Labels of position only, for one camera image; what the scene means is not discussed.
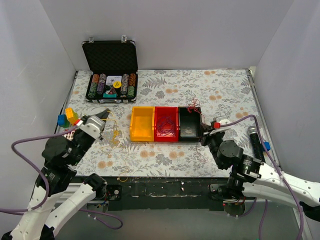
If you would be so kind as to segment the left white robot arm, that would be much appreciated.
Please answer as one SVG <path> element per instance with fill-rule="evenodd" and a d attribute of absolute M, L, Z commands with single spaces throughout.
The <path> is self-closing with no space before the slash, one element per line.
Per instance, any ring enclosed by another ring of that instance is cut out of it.
<path fill-rule="evenodd" d="M 83 116 L 75 122 L 73 138 L 63 133 L 47 136 L 42 152 L 44 167 L 39 170 L 27 209 L 9 210 L 21 215 L 17 226 L 2 236 L 3 240 L 53 240 L 61 228 L 84 205 L 101 200 L 107 193 L 107 182 L 91 174 L 61 205 L 57 201 L 77 174 L 73 169 L 97 139 L 102 139 L 110 110 Z"/>

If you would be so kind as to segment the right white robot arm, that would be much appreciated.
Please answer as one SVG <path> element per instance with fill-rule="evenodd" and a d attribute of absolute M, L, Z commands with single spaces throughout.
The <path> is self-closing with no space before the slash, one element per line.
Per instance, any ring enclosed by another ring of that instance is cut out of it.
<path fill-rule="evenodd" d="M 202 146 L 207 146 L 217 167 L 231 169 L 226 185 L 212 191 L 215 199 L 227 201 L 252 197 L 279 202 L 293 208 L 301 207 L 310 219 L 320 220 L 320 184 L 278 173 L 260 159 L 243 153 L 233 140 L 224 140 L 225 130 L 219 123 L 200 125 Z"/>

